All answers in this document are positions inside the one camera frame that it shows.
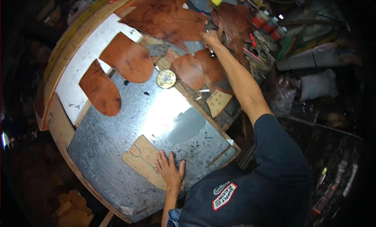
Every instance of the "patch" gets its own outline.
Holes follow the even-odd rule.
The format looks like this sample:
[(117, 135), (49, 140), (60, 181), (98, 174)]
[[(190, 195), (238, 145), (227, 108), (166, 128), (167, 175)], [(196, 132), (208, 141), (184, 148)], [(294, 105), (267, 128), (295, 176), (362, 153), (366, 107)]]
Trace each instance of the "patch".
[(213, 210), (216, 211), (220, 207), (228, 203), (236, 190), (237, 185), (234, 183), (229, 184), (223, 191), (218, 195), (216, 199), (213, 200)]
[(228, 182), (226, 182), (226, 183), (224, 183), (224, 184), (221, 184), (221, 185), (218, 186), (217, 188), (213, 189), (213, 194), (214, 194), (214, 195), (219, 195), (220, 192), (222, 192), (222, 190), (224, 189), (224, 187), (228, 186), (229, 183), (230, 183), (230, 182), (228, 181)]

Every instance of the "white plastic bag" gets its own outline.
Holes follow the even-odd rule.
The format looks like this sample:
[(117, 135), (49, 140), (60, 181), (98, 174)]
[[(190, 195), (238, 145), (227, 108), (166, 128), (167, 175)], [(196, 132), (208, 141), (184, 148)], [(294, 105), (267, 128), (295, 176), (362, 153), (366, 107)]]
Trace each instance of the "white plastic bag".
[(335, 84), (335, 73), (331, 69), (318, 74), (312, 74), (301, 78), (302, 97), (301, 101), (318, 97), (336, 97), (338, 95)]
[(288, 91), (284, 88), (277, 88), (274, 100), (269, 102), (270, 110), (275, 117), (289, 116), (295, 95), (295, 89)]

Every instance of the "oval leather piece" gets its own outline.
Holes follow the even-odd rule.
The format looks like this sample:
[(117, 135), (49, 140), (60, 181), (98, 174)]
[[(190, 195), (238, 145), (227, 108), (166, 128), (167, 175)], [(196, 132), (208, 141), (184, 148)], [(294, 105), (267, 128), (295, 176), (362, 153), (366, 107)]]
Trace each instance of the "oval leather piece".
[(204, 86), (205, 77), (200, 62), (191, 54), (175, 59), (171, 64), (171, 70), (192, 89), (199, 90)]
[(154, 65), (149, 52), (122, 32), (115, 36), (99, 59), (133, 83), (144, 83), (153, 74)]
[(94, 107), (106, 116), (115, 116), (120, 112), (121, 99), (115, 83), (105, 74), (94, 60), (79, 83)]
[(217, 57), (210, 57), (208, 49), (196, 51), (194, 56), (200, 62), (204, 74), (210, 81), (215, 83), (222, 79), (223, 68), (221, 62)]

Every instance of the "cut leather shape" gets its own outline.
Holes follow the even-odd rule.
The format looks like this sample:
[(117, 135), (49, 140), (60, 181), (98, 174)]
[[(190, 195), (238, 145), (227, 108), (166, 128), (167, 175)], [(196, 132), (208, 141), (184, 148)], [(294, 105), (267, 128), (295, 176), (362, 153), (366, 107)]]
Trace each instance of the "cut leather shape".
[(153, 60), (148, 51), (122, 32), (114, 37), (99, 59), (133, 83), (144, 83), (153, 74)]
[(121, 99), (115, 83), (105, 74), (94, 60), (82, 76), (79, 83), (94, 107), (106, 116), (115, 116), (120, 112)]
[(188, 87), (199, 90), (204, 86), (204, 72), (193, 55), (182, 55), (172, 62), (170, 68)]
[(209, 50), (203, 49), (197, 51), (194, 56), (200, 62), (204, 74), (210, 79), (210, 81), (215, 83), (222, 79), (223, 68), (221, 62), (217, 57), (210, 57)]
[(182, 6), (189, 0), (139, 0), (120, 22), (189, 52), (183, 41), (201, 41), (207, 18)]
[(225, 46), (231, 48), (234, 51), (235, 58), (247, 68), (243, 46), (248, 34), (256, 30), (249, 8), (242, 4), (222, 3), (215, 8), (211, 17), (214, 18), (213, 22), (217, 26), (219, 26), (220, 20), (223, 22), (223, 30), (228, 38)]

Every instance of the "cardboard piece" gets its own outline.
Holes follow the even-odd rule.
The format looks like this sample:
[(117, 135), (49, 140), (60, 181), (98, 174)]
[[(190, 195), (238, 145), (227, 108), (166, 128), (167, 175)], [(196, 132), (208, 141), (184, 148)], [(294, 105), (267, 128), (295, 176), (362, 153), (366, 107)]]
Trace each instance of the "cardboard piece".
[[(144, 136), (139, 136), (125, 154), (121, 157), (125, 163), (134, 168), (150, 183), (162, 190), (167, 190), (167, 184), (164, 182), (162, 175), (157, 170), (155, 160), (159, 151)], [(179, 190), (184, 188), (184, 180)]]
[(221, 92), (220, 90), (215, 90), (210, 97), (206, 100), (209, 106), (212, 118), (217, 117), (224, 108), (231, 101), (232, 95)]

